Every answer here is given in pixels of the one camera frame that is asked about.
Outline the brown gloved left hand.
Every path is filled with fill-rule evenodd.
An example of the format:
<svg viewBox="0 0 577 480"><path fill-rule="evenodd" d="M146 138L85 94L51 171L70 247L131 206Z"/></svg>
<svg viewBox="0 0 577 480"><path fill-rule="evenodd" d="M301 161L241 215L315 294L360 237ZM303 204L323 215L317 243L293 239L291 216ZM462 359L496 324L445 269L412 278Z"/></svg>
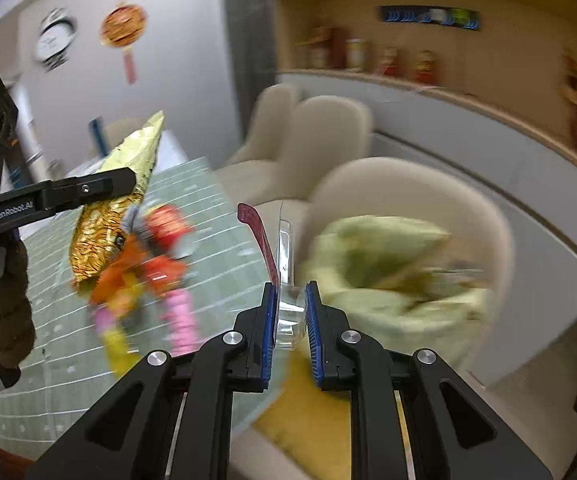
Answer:
<svg viewBox="0 0 577 480"><path fill-rule="evenodd" d="M0 277L0 365L13 368L34 348L36 331L27 298L28 255L19 240L6 248Z"/></svg>

